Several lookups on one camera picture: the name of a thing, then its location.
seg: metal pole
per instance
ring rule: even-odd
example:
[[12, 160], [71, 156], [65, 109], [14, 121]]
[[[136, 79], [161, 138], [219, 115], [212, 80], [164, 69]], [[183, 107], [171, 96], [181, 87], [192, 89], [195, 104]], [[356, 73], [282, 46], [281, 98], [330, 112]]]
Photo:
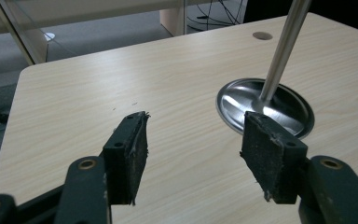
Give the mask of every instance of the metal pole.
[[295, 46], [301, 26], [310, 9], [311, 0], [293, 0], [284, 24], [278, 47], [268, 70], [267, 78], [260, 94], [262, 101], [270, 101], [278, 88], [284, 67], [289, 60], [290, 53]]

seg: metal base plate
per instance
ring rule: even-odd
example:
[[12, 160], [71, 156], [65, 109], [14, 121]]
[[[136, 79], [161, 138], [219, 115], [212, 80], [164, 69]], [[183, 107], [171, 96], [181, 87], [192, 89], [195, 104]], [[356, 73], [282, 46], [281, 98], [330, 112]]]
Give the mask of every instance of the metal base plate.
[[243, 134], [244, 114], [253, 111], [271, 117], [297, 138], [310, 133], [315, 118], [304, 98], [280, 84], [270, 101], [261, 101], [259, 96], [264, 81], [260, 78], [245, 78], [224, 86], [216, 99], [217, 111], [223, 121]]

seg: wooden table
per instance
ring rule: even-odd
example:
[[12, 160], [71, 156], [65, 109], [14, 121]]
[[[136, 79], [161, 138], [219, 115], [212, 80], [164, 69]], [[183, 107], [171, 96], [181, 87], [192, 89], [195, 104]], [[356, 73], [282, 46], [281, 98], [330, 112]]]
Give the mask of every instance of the wooden table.
[[[130, 113], [150, 112], [137, 205], [116, 223], [298, 223], [297, 205], [266, 203], [240, 157], [241, 135], [215, 109], [217, 92], [266, 77], [285, 18], [179, 36], [21, 73], [0, 154], [0, 193], [17, 203], [63, 183], [69, 164], [98, 155]], [[259, 40], [254, 32], [268, 32]], [[313, 108], [308, 156], [358, 174], [358, 30], [309, 14], [282, 77]]]

